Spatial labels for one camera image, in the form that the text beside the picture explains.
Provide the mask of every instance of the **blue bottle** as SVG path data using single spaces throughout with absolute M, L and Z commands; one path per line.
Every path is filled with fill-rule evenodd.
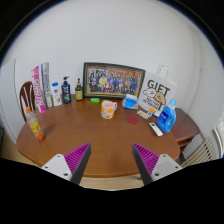
M 163 111 L 156 120 L 159 128 L 165 133 L 170 131 L 176 121 L 175 107 L 176 100 L 171 99 L 169 104 L 163 108 Z
M 71 103 L 70 84 L 67 82 L 69 76 L 64 77 L 64 84 L 61 85 L 63 103 Z

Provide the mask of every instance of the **remote control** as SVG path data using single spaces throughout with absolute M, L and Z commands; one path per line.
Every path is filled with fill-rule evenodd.
M 155 125 L 155 123 L 149 123 L 149 125 L 152 127 L 152 129 L 158 136 L 163 135 L 163 133 L 159 130 L 159 128 Z

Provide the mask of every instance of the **small bottle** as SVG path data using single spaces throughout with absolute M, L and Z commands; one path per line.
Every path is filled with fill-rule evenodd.
M 27 114 L 27 123 L 30 126 L 31 130 L 33 131 L 36 139 L 43 140 L 44 133 L 38 124 L 35 114 L 30 110 L 30 107 L 26 108 L 26 114 Z
M 61 96 L 59 91 L 59 86 L 57 82 L 52 83 L 51 93 L 53 97 L 54 106 L 59 106 L 62 104 Z
M 83 99 L 83 88 L 80 83 L 80 79 L 78 79 L 77 86 L 75 88 L 75 98 L 76 100 L 82 100 Z
M 159 128 L 165 133 L 170 131 L 176 121 L 175 107 L 176 100 L 171 99 L 169 104 L 163 108 L 163 111 L 156 120 L 156 123 Z
M 64 77 L 64 84 L 61 86 L 63 103 L 71 103 L 70 84 L 67 82 L 69 76 Z

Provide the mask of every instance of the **picture frame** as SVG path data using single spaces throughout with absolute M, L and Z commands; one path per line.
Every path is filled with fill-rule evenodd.
M 84 62 L 85 98 L 124 99 L 126 94 L 139 97 L 145 70 L 117 64 Z

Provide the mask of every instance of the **bag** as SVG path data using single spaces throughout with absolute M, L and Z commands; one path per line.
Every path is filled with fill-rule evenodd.
M 139 105 L 148 110 L 154 108 L 156 110 L 155 116 L 159 116 L 163 107 L 169 103 L 173 98 L 177 84 L 167 79 L 168 66 L 166 78 L 159 76 L 161 68 L 165 65 L 160 65 L 156 74 L 146 71 L 144 82 L 139 95 Z

